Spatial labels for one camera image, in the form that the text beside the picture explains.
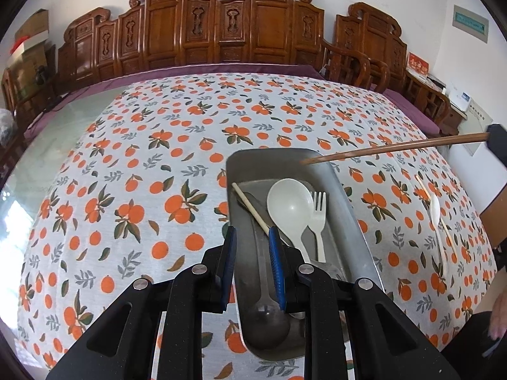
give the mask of large white serving spoon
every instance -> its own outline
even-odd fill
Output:
[[[447,259],[445,257],[444,243],[442,243],[442,237],[440,237],[439,224],[440,224],[440,201],[435,193],[431,193],[429,196],[429,215],[432,219],[433,227],[437,233],[437,242],[440,250],[440,257],[442,258],[442,268],[444,277],[447,276]]]
[[[284,178],[270,188],[267,198],[268,213],[278,228],[301,251],[305,263],[310,263],[301,235],[310,222],[313,199],[310,191],[299,181]]]

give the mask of human hand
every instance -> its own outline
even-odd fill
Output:
[[[498,296],[489,320],[491,340],[501,339],[507,331],[507,288]]]

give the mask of orange fruit print tablecloth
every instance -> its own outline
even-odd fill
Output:
[[[41,203],[19,289],[19,336],[51,368],[135,279],[172,279],[222,244],[225,161],[237,150],[332,153],[421,138],[384,96],[338,83],[231,73],[134,84],[88,127]],[[458,178],[433,148],[333,166],[386,292],[442,349],[496,272]],[[439,231],[446,278],[417,173],[451,228],[453,242]],[[204,378],[303,375],[303,359],[267,362],[246,350],[232,304],[204,315],[202,331]]]

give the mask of gray wall sign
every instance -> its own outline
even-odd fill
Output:
[[[488,42],[489,20],[466,8],[454,6],[452,25],[485,43]]]

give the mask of white fork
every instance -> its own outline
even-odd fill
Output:
[[[322,241],[322,230],[325,225],[325,193],[313,192],[313,213],[310,217],[308,227],[315,233],[317,239],[317,261],[325,263],[324,243]]]

